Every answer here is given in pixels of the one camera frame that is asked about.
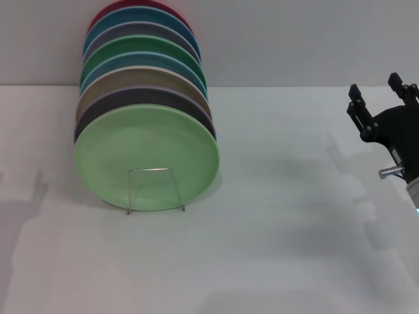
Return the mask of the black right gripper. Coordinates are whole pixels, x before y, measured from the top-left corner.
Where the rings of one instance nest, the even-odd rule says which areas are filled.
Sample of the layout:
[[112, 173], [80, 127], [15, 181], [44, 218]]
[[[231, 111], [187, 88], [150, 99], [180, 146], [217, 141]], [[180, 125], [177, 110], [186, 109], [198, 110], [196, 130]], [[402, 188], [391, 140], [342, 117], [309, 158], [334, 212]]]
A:
[[348, 92], [350, 102], [346, 112], [358, 129], [361, 140], [376, 141], [377, 138], [396, 165], [403, 168], [405, 182], [410, 183], [418, 178], [418, 87], [416, 84], [404, 84], [397, 73], [390, 75], [388, 85], [404, 105], [386, 109], [373, 120], [361, 91], [353, 84]]

